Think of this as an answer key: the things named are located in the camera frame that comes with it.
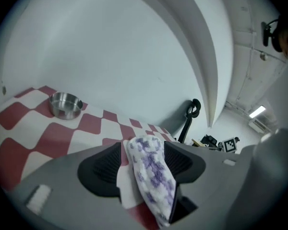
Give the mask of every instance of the ceiling light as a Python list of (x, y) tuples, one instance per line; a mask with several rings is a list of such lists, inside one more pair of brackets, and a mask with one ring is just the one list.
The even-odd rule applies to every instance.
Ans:
[(252, 113), (250, 114), (250, 118), (256, 117), (257, 115), (259, 115), (260, 113), (262, 113), (264, 110), (265, 110), (265, 107), (264, 107), (263, 105), (260, 106), (257, 110), (255, 110), (254, 112), (252, 112)]

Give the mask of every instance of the table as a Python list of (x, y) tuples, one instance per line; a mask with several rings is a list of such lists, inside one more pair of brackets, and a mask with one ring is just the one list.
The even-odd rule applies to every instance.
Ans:
[(121, 142), (117, 187), (122, 206), (147, 229), (158, 229), (156, 220), (138, 190), (129, 166), (126, 145), (139, 135), (175, 141), (164, 129), (84, 103), (74, 120), (54, 117), (48, 98), (56, 90), (30, 88), (0, 107), (0, 184), (12, 190), (47, 161), (88, 148)]

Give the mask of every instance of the purple floral towel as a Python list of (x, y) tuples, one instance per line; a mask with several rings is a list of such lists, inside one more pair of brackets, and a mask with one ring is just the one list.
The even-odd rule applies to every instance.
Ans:
[(160, 227), (169, 226), (176, 181), (164, 161), (164, 145), (158, 137), (135, 137), (128, 143), (140, 193)]

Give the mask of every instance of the black object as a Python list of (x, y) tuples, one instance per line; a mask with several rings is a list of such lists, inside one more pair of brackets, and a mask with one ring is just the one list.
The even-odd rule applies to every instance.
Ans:
[(120, 197), (116, 187), (120, 168), (120, 143), (83, 160), (78, 167), (78, 178), (90, 192), (104, 197)]
[(164, 142), (164, 160), (178, 184), (194, 182), (206, 168), (206, 163), (200, 156), (168, 141)]
[(208, 146), (210, 146), (212, 148), (216, 148), (217, 140), (215, 138), (213, 138), (212, 136), (205, 135), (203, 137), (203, 139), (201, 140), (201, 143), (207, 144)]
[[(271, 33), (271, 25), (275, 22), (277, 23), (276, 29)], [(278, 41), (278, 35), (281, 32), (281, 30), (284, 29), (284, 21), (281, 16), (278, 17), (278, 19), (271, 21), (269, 24), (266, 24), (265, 22), (261, 23), (261, 28), (262, 28), (262, 40), (263, 40), (263, 45), (268, 46), (269, 44), (269, 37), (271, 38), (272, 41), (272, 46), (277, 52), (282, 52), (282, 49), (279, 45)]]
[(179, 138), (178, 138), (178, 142), (184, 143), (184, 140), (187, 136), (187, 133), (188, 133), (189, 128), (190, 128), (191, 123), (192, 123), (192, 118), (198, 117), (198, 115), (200, 114), (201, 107), (202, 107), (202, 105), (201, 105), (200, 101), (197, 99), (193, 99), (193, 101), (188, 106), (187, 111), (186, 111), (187, 121), (186, 121), (186, 123), (182, 129), (182, 132), (181, 132)]
[(179, 185), (194, 182), (199, 178), (205, 171), (206, 163), (201, 157), (167, 141), (164, 142), (164, 157), (165, 163), (176, 181), (174, 204), (169, 217), (169, 223), (172, 224), (197, 209), (190, 199), (182, 195)]

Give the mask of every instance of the white curved backdrop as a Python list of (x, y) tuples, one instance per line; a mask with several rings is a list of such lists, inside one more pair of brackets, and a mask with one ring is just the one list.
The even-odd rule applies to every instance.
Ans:
[[(0, 28), (0, 104), (48, 85), (130, 118), (175, 126), (175, 135), (182, 104), (197, 98), (202, 110), (189, 133), (203, 132), (228, 92), (219, 67), (231, 76), (230, 50), (222, 49), (221, 61), (215, 13), (206, 13), (197, 0), (19, 0)], [(218, 28), (227, 26), (225, 18)]]
[(209, 28), (217, 65), (217, 98), (213, 124), (223, 111), (232, 77), (234, 40), (228, 11), (223, 0), (195, 0)]

